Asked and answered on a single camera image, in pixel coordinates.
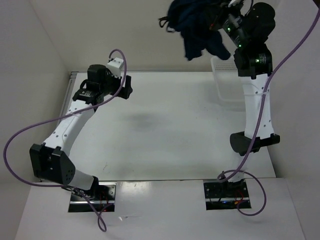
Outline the navy blue shorts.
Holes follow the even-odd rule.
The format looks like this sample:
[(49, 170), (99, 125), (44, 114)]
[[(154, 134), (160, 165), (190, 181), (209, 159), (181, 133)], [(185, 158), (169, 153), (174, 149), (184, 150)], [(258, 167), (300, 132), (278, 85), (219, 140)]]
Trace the navy blue shorts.
[(188, 61), (201, 57), (203, 50), (223, 61), (231, 57), (221, 33), (210, 30), (206, 19), (206, 8), (215, 8), (220, 3), (219, 0), (174, 0), (166, 16), (158, 19), (159, 26), (168, 33), (180, 33)]

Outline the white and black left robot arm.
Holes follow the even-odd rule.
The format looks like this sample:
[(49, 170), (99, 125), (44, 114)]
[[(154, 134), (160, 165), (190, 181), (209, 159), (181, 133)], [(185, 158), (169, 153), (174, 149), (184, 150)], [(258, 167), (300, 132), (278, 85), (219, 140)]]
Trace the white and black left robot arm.
[(77, 170), (69, 155), (71, 148), (85, 126), (94, 115), (104, 97), (111, 95), (128, 99), (133, 92), (131, 76), (121, 74), (124, 61), (111, 59), (107, 65), (93, 64), (87, 69), (74, 94), (67, 117), (58, 124), (53, 133), (42, 144), (33, 144), (29, 150), (34, 176), (62, 185), (76, 195), (94, 200), (103, 193), (96, 176)]

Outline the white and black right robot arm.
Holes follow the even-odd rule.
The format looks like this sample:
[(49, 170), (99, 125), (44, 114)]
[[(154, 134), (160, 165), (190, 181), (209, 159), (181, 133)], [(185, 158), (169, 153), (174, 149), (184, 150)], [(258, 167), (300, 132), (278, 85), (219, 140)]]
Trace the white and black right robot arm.
[(245, 103), (245, 130), (229, 137), (231, 148), (243, 159), (229, 176), (222, 172), (217, 177), (221, 182), (219, 191), (225, 197), (232, 196), (237, 191), (236, 184), (244, 179), (250, 153), (280, 142), (272, 125), (269, 84), (273, 57), (266, 45), (276, 26), (275, 10), (265, 2), (258, 2), (243, 15), (243, 5), (242, 0), (223, 0), (210, 26), (212, 30), (224, 30), (236, 45), (233, 58)]

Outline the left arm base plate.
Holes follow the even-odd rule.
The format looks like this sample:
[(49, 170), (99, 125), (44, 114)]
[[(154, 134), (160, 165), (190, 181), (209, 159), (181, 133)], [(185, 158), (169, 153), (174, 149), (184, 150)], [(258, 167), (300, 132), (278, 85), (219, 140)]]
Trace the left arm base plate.
[[(98, 213), (114, 212), (117, 184), (115, 182), (100, 182), (99, 185), (102, 188), (101, 194), (95, 197), (87, 196), (87, 198)], [(72, 192), (70, 195), (68, 212), (89, 213), (94, 211), (82, 196)]]

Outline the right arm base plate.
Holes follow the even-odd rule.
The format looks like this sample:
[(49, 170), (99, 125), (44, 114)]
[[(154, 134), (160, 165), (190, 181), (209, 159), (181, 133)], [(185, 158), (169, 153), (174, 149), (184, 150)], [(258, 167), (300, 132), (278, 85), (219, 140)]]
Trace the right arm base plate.
[(244, 180), (238, 182), (205, 181), (203, 183), (206, 210), (251, 209), (249, 192)]

